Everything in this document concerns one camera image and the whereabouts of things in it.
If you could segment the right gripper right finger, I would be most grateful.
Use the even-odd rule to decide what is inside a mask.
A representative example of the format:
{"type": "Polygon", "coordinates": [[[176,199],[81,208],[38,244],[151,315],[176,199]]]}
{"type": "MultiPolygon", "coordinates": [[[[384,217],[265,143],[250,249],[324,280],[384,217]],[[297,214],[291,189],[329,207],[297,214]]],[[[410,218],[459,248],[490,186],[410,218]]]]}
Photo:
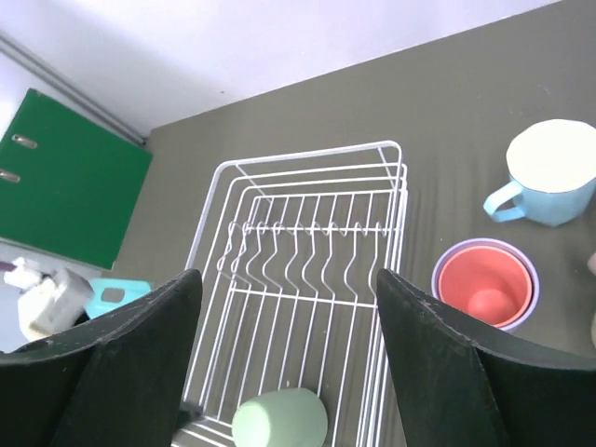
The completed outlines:
{"type": "Polygon", "coordinates": [[[387,269],[376,297],[408,445],[594,445],[594,359],[487,325],[387,269]]]}

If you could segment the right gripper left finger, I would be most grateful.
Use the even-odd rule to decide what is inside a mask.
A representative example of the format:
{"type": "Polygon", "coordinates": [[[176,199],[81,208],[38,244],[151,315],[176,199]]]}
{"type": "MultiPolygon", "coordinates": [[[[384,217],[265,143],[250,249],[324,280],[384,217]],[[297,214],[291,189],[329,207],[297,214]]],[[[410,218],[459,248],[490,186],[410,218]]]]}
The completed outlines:
{"type": "Polygon", "coordinates": [[[183,400],[203,283],[189,269],[128,305],[1,356],[4,446],[169,446],[203,415],[183,400]]]}

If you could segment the pink cup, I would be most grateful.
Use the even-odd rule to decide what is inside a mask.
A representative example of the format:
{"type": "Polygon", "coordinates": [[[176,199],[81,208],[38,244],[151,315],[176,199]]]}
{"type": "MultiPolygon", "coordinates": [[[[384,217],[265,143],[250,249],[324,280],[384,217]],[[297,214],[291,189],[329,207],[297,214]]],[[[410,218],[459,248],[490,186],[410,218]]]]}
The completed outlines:
{"type": "Polygon", "coordinates": [[[496,328],[521,319],[534,284],[514,254],[497,247],[472,246],[450,255],[437,278],[439,299],[496,328]]]}

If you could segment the purple cup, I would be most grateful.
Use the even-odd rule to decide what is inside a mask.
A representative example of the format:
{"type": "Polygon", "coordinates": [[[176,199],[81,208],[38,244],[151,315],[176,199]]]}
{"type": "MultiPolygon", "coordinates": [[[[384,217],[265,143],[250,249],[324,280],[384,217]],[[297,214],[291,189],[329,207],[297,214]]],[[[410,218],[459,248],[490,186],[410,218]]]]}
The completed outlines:
{"type": "Polygon", "coordinates": [[[540,296],[540,282],[539,282],[539,277],[536,272],[536,269],[535,269],[534,265],[532,264],[532,262],[530,261],[530,259],[524,253],[522,253],[519,249],[508,244],[505,241],[502,241],[499,239],[494,239],[494,238],[472,238],[472,239],[467,239],[467,240],[461,241],[461,242],[453,245],[450,249],[448,249],[446,252],[444,252],[442,254],[442,256],[439,258],[439,260],[437,261],[437,263],[434,267],[432,277],[431,277],[432,295],[435,298],[437,298],[438,300],[440,300],[439,296],[438,296],[438,292],[437,292],[437,278],[439,275],[439,270],[444,266],[447,258],[450,255],[455,254],[464,248],[469,248],[472,246],[490,246],[490,247],[497,247],[502,250],[508,251],[508,252],[514,254],[515,256],[517,256],[530,272],[530,275],[532,277],[532,281],[534,284],[534,294],[533,294],[533,298],[532,298],[532,301],[531,301],[529,307],[522,314],[521,319],[519,319],[518,321],[508,325],[507,327],[505,327],[503,329],[497,328],[501,331],[513,332],[523,322],[525,322],[525,320],[527,320],[532,315],[532,313],[535,311],[535,308],[536,308],[536,305],[538,303],[539,296],[540,296]]]}

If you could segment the cream ceramic mug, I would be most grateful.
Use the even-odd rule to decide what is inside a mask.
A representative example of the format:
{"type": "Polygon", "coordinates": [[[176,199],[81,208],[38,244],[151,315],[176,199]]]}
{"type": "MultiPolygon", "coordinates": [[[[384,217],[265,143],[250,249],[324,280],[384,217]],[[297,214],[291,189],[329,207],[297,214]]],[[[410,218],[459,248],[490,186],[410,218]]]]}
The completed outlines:
{"type": "Polygon", "coordinates": [[[596,314],[593,315],[591,323],[590,323],[590,339],[591,339],[591,342],[595,349],[596,348],[596,314]]]}

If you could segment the green cup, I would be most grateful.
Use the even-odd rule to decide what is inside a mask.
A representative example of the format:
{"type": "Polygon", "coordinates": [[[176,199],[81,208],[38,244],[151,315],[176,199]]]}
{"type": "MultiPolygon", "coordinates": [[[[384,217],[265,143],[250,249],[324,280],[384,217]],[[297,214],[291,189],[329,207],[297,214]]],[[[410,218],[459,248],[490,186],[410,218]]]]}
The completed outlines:
{"type": "Polygon", "coordinates": [[[232,420],[236,446],[322,446],[329,427],[322,400],[303,387],[247,400],[232,420]]]}

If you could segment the clear pink glass mug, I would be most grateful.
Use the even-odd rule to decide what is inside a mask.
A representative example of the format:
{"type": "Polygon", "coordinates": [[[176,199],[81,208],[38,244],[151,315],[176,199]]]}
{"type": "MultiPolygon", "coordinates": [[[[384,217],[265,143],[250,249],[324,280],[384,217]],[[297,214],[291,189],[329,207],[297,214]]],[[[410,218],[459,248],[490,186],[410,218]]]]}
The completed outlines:
{"type": "Polygon", "coordinates": [[[588,269],[593,274],[596,275],[596,253],[593,253],[588,259],[588,269]]]}

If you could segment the light blue mug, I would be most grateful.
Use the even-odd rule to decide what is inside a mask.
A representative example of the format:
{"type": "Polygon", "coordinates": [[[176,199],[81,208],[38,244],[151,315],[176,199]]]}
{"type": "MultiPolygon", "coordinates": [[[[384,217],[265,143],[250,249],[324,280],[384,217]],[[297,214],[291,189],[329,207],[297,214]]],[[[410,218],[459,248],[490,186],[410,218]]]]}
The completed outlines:
{"type": "Polygon", "coordinates": [[[497,223],[566,224],[595,193],[595,128],[567,119],[535,123],[511,141],[506,161],[509,182],[485,199],[486,214],[497,223]]]}

